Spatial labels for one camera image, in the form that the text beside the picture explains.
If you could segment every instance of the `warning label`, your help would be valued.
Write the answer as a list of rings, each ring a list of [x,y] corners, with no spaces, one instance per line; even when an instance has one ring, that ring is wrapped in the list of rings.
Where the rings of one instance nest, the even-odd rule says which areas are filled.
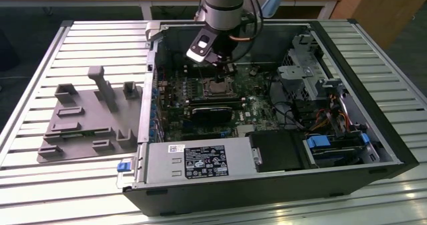
[[[187,179],[228,176],[224,146],[185,148],[184,164]]]

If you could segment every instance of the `metal workbench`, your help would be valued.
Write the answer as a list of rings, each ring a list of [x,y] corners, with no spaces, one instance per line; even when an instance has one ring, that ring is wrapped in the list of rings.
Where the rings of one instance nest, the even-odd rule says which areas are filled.
[[[0,224],[427,223],[426,98],[358,24],[346,20],[320,23],[420,162],[416,168],[348,196],[175,217],[141,215],[116,187],[117,163],[132,153],[55,163],[36,161],[57,84],[95,89],[85,76],[88,66],[103,65],[113,87],[127,81],[144,86],[147,22],[76,21],[59,29],[0,135]]]

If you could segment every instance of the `blue clip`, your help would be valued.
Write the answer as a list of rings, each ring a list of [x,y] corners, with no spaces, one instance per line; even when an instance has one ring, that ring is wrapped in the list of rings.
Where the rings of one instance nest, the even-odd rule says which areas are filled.
[[[370,137],[366,133],[362,133],[362,140],[364,142],[364,145],[367,145],[370,143]]]
[[[314,147],[327,147],[331,146],[328,137],[326,135],[311,136],[307,139],[308,147],[312,149]]]
[[[123,172],[131,172],[131,162],[120,162],[117,164],[117,172],[123,173]]]

